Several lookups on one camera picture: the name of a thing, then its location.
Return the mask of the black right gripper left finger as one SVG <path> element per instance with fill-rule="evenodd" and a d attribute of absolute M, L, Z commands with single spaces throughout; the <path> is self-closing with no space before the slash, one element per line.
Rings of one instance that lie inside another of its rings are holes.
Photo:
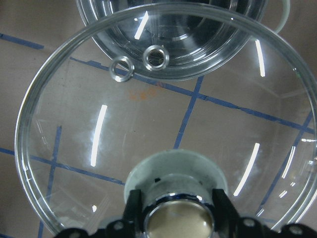
<path fill-rule="evenodd" d="M 140 227 L 142 217 L 142 193 L 140 189 L 131 190 L 126 202 L 123 219 L 133 228 Z"/>

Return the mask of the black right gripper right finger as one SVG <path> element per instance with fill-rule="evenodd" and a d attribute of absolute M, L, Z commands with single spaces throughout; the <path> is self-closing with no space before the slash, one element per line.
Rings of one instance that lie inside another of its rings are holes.
<path fill-rule="evenodd" d="M 223 189 L 212 190 L 215 225 L 218 230 L 234 230 L 239 214 Z"/>

